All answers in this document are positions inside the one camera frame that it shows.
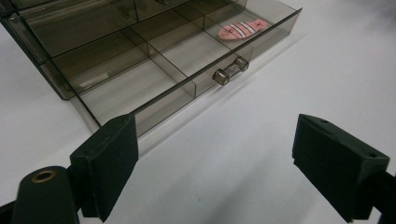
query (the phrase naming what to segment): transparent drawer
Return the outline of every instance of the transparent drawer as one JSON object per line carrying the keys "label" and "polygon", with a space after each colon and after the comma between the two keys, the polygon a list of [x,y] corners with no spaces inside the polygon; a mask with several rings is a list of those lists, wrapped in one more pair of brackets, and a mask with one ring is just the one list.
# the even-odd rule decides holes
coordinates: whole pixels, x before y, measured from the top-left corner
{"label": "transparent drawer", "polygon": [[0,0],[1,22],[93,131],[132,113],[138,135],[290,34],[276,0]]}

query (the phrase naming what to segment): plastic case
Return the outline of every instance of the plastic case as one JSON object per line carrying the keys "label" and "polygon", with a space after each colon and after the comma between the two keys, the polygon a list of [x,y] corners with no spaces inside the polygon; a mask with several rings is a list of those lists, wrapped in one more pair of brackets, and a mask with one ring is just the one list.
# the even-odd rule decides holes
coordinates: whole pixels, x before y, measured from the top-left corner
{"label": "plastic case", "polygon": [[[247,0],[0,0],[0,10],[37,69],[93,130],[133,113],[137,135],[221,82],[236,60],[246,69],[290,34],[301,12],[276,0],[248,8]],[[257,19],[268,28],[219,38],[221,28]]]}

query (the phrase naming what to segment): white table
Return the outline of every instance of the white table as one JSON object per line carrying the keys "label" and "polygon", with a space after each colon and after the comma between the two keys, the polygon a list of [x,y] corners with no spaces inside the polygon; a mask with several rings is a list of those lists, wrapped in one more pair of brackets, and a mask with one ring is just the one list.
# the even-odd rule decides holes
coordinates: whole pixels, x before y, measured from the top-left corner
{"label": "white table", "polygon": [[[292,164],[301,113],[387,154],[396,173],[396,2],[284,2],[304,8],[290,37],[139,140],[107,223],[345,223]],[[91,135],[3,27],[0,115],[0,205],[35,169],[68,166]]]}

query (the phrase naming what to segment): drawer handle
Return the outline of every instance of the drawer handle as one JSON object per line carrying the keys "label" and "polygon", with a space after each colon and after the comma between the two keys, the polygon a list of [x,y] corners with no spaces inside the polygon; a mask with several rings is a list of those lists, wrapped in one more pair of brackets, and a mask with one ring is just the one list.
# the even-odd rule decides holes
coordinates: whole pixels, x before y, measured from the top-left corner
{"label": "drawer handle", "polygon": [[246,70],[248,70],[248,61],[239,56],[225,69],[216,71],[213,75],[213,80],[217,81],[221,86],[225,86],[230,82],[231,78]]}

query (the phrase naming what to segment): black clamp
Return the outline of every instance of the black clamp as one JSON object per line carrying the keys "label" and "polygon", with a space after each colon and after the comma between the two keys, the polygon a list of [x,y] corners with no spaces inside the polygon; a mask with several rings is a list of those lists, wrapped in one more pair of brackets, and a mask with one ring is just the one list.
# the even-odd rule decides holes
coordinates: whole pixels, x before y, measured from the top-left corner
{"label": "black clamp", "polygon": [[346,221],[396,223],[396,178],[389,157],[325,119],[300,115],[294,138],[294,164]]}
{"label": "black clamp", "polygon": [[70,155],[71,165],[46,167],[27,175],[17,200],[0,207],[0,223],[106,221],[138,160],[133,115],[110,120]]}

